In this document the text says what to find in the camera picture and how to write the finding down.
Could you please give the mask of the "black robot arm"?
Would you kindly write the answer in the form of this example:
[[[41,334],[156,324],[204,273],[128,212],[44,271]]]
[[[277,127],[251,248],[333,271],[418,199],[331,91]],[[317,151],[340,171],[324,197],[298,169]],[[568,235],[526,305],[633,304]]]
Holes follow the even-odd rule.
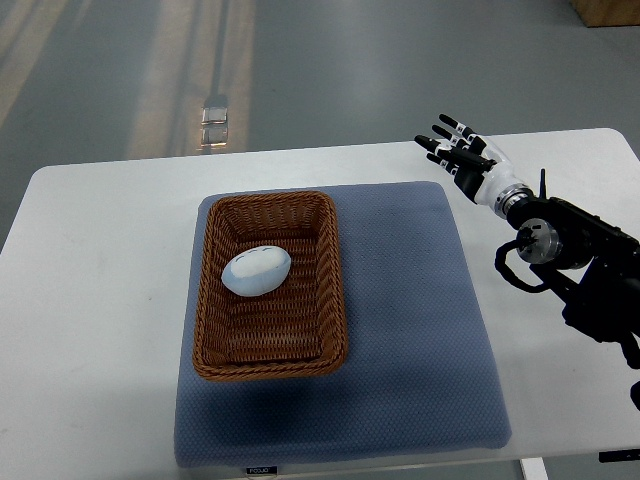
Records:
[[[516,232],[495,254],[496,271],[531,294],[553,292],[566,325],[598,343],[620,346],[639,367],[639,242],[578,206],[532,189],[515,176],[507,155],[487,137],[440,114],[433,135],[417,135],[429,161],[452,176],[476,205],[489,207]]]

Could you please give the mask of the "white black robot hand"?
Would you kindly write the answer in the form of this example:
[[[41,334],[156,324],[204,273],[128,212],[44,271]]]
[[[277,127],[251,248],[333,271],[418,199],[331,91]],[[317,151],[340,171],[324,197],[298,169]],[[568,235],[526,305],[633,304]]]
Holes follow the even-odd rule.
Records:
[[[505,205],[510,196],[523,190],[523,182],[515,177],[511,161],[495,143],[444,113],[438,118],[453,129],[432,126],[432,131],[444,139],[416,135],[414,141],[429,152],[428,160],[448,173],[455,173],[454,184],[469,200],[479,205]],[[453,163],[436,156],[445,151],[449,151]],[[489,170],[476,173],[471,169]]]

